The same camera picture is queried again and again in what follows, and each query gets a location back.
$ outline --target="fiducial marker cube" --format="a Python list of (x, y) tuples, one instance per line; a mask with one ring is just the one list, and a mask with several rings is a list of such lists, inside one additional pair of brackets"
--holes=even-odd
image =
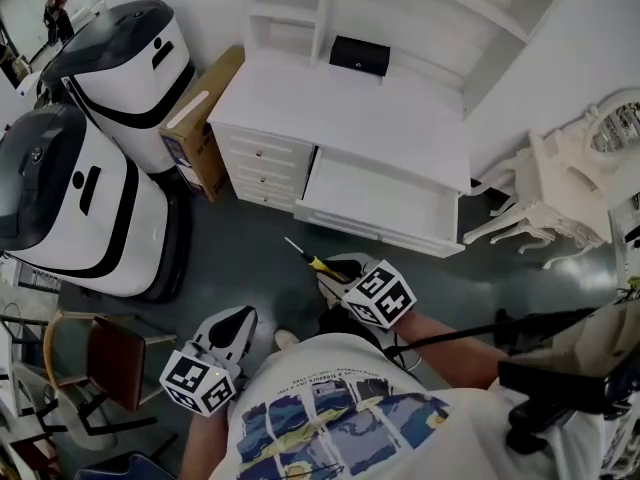
[(381, 261), (342, 297), (342, 305), (362, 323), (383, 329), (391, 328), (416, 301), (407, 282), (388, 261)]
[(160, 384), (174, 402), (207, 417), (236, 393), (227, 370), (177, 350), (162, 372)]

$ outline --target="black cable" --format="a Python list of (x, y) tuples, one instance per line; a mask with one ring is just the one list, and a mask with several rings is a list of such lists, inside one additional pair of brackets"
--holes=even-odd
[(545, 315), (537, 315), (521, 318), (520, 320), (510, 320), (508, 322), (500, 322), (497, 324), (484, 325), (481, 327), (474, 327), (473, 329), (467, 329), (466, 331), (457, 331), (451, 332), (447, 334), (440, 334), (438, 336), (430, 336), (429, 338), (424, 338), (418, 340), (414, 343), (406, 345), (404, 347), (399, 347), (394, 345), (392, 347), (387, 348), (384, 353), (389, 359), (393, 359), (394, 357), (406, 352), (408, 350), (413, 350), (416, 348), (424, 347), (427, 345), (434, 345), (436, 343), (443, 343), (445, 341), (455, 341), (463, 338), (469, 338), (471, 336), (479, 336), (481, 334), (489, 334), (494, 331), (502, 331), (505, 329), (518, 329), (523, 327), (529, 327), (532, 324), (537, 324), (539, 322), (545, 322), (547, 320), (553, 321), (557, 323), (560, 320), (570, 320), (573, 323), (581, 320), (582, 318), (587, 317), (589, 314), (593, 313), (593, 309), (579, 310), (568, 313), (549, 313)]
[[(398, 333), (395, 333), (395, 337), (393, 338), (393, 346), (394, 347), (398, 346)], [(402, 354), (400, 354), (400, 362), (402, 363), (402, 368), (406, 370), (407, 365), (404, 362), (404, 356)]]

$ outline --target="screwdriver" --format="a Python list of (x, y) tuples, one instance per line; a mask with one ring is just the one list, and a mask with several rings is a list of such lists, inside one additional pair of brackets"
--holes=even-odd
[(341, 283), (345, 281), (345, 279), (343, 279), (340, 274), (334, 272), (329, 267), (327, 267), (321, 260), (318, 259), (317, 256), (312, 256), (311, 254), (303, 251), (300, 247), (298, 247), (296, 244), (294, 244), (286, 236), (284, 237), (284, 239), (287, 242), (289, 242), (293, 247), (295, 247), (295, 249), (302, 255), (302, 257), (309, 264), (309, 266), (312, 269), (314, 269), (316, 272), (322, 272), (323, 274), (325, 274), (325, 275), (327, 275), (329, 277), (333, 277), (336, 281), (339, 281)]

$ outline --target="desk drawer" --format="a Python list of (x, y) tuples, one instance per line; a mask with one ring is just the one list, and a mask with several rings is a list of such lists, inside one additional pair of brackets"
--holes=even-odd
[(440, 258), (464, 250), (456, 243), (457, 192), (428, 180), (396, 176), (377, 165), (319, 150), (294, 215)]
[(294, 195), (302, 195), (307, 178), (303, 172), (275, 173), (244, 164), (237, 164), (230, 168), (229, 175), (232, 180), (237, 180), (238, 182), (258, 184)]
[(290, 168), (306, 171), (313, 147), (273, 135), (255, 133), (240, 128), (216, 126), (216, 140), (225, 159), (231, 163), (253, 160), (253, 165)]
[(240, 183), (234, 183), (233, 188), (236, 191), (238, 199), (270, 206), (278, 210), (293, 212), (293, 204), (295, 202), (295, 196), (293, 195), (272, 192), (262, 187), (243, 185)]

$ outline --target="mirror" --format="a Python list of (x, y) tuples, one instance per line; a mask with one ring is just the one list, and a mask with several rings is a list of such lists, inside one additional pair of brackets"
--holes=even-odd
[(591, 148), (614, 153), (640, 142), (640, 103), (629, 103), (611, 112), (596, 130)]

